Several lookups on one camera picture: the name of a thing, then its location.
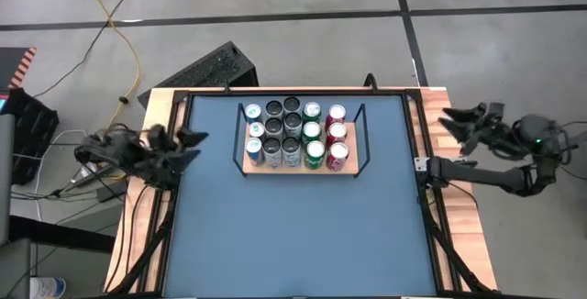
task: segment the concrete floor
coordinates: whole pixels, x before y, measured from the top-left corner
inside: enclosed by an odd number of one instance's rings
[[[112,8],[117,1],[105,0],[105,3]],[[447,9],[581,4],[587,0],[407,2],[411,9]],[[398,8],[398,0],[126,0],[115,18]],[[94,0],[0,0],[0,25],[104,18]],[[584,98],[587,95],[584,80],[587,12],[413,17],[412,20],[428,82],[433,86],[447,86],[454,106],[500,101],[506,103],[508,121],[527,113],[542,113],[560,123],[587,120]],[[96,31],[6,31],[0,32],[0,46],[39,49],[24,83],[25,89],[34,94],[51,85],[81,59]],[[122,31],[135,45],[141,60],[144,76],[139,92],[228,40],[233,40],[255,63],[262,85],[354,85],[362,83],[367,72],[373,72],[382,85],[416,85],[400,17],[123,28]],[[117,97],[132,84],[134,71],[125,43],[107,30],[96,43],[90,60],[41,100],[59,111],[58,130],[96,131],[115,110]],[[119,120],[140,127],[143,116],[142,107],[133,103]],[[578,151],[569,167],[582,176],[587,176],[583,163],[586,151]],[[483,148],[473,158],[483,167],[511,166],[497,161]],[[41,192],[63,186],[75,169],[71,149],[53,150],[43,170]],[[16,188],[30,189],[30,186]],[[559,173],[558,182],[543,194],[527,199],[475,186],[501,290],[562,298],[587,295],[584,281],[587,277],[586,190],[585,182],[564,172]],[[54,222],[90,204],[43,203],[41,206],[44,219]],[[29,202],[14,203],[13,213],[36,217],[35,206]],[[99,284],[104,274],[105,266],[95,265],[90,275],[74,277],[80,277],[78,283],[90,284],[94,280]]]

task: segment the wooden tray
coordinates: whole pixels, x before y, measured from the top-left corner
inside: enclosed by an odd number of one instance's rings
[[[347,126],[347,139],[345,140],[345,144],[349,148],[349,158],[345,163],[345,167],[340,172],[332,172],[327,167],[327,154],[326,151],[324,156],[324,161],[322,163],[322,167],[317,170],[310,170],[305,167],[304,165],[304,158],[305,158],[305,151],[302,148],[302,162],[301,165],[298,167],[286,167],[282,163],[282,166],[277,168],[272,168],[267,164],[267,162],[263,163],[261,166],[253,166],[250,163],[249,155],[245,151],[243,161],[242,161],[242,170],[246,174],[323,174],[323,175],[354,175],[359,172],[359,158],[357,155],[357,133],[355,130],[355,123],[345,123]],[[324,130],[324,123],[320,123],[320,127],[322,128],[322,137],[320,141],[322,143],[326,142],[326,131]],[[245,130],[245,142],[249,139],[249,124],[247,124],[247,128]]]

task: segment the blue table surface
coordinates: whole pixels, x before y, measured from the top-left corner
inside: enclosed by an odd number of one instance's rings
[[[401,98],[299,97],[341,104],[348,121],[366,105],[371,163],[360,177],[245,178],[232,162],[238,103],[283,98],[194,99],[190,127],[210,136],[182,177],[164,296],[434,294]]]

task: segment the orange striped object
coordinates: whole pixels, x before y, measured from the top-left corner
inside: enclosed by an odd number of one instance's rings
[[[27,73],[30,64],[33,62],[33,58],[37,53],[37,48],[29,48],[20,60],[20,64],[18,64],[17,71],[12,76],[12,80],[10,80],[10,84],[8,88],[19,88],[22,85],[22,81],[25,79],[25,74]]]

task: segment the can lid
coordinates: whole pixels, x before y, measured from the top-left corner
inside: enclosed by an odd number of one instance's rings
[[[265,130],[268,133],[279,133],[282,130],[282,121],[278,118],[270,118],[265,121]]]
[[[320,125],[314,121],[310,121],[304,125],[304,134],[309,138],[320,135]]]
[[[334,123],[328,128],[328,134],[335,138],[344,138],[347,135],[347,126],[342,123]]]
[[[262,123],[254,122],[254,123],[250,124],[249,136],[251,136],[253,138],[257,138],[257,137],[263,135],[264,132],[265,132],[265,128],[263,127]]]
[[[302,124],[302,117],[296,113],[285,116],[285,125],[288,127],[298,127]]]
[[[283,106],[280,101],[270,101],[265,106],[265,109],[267,110],[267,113],[270,115],[279,115],[283,110]]]
[[[275,153],[279,152],[279,149],[282,147],[282,144],[279,142],[277,138],[267,138],[265,143],[263,143],[263,149],[267,153]]]
[[[320,114],[320,104],[316,102],[307,103],[304,107],[304,113],[308,116],[318,116]]]
[[[342,105],[332,105],[328,109],[328,114],[335,119],[342,119],[347,114],[347,110]]]
[[[247,107],[245,107],[245,114],[251,118],[256,118],[256,117],[260,116],[260,106],[259,105],[247,105]]]
[[[259,152],[263,143],[258,138],[249,138],[247,141],[247,152],[255,153]]]
[[[349,148],[344,143],[335,143],[330,147],[330,154],[334,158],[347,158],[349,155]]]
[[[283,101],[283,108],[287,111],[296,111],[300,108],[300,100],[295,97],[287,97],[285,101]]]
[[[324,155],[324,144],[322,144],[320,141],[312,141],[308,143],[305,151],[310,157],[322,157]]]
[[[296,152],[300,149],[300,141],[297,138],[286,138],[282,145],[285,152]]]

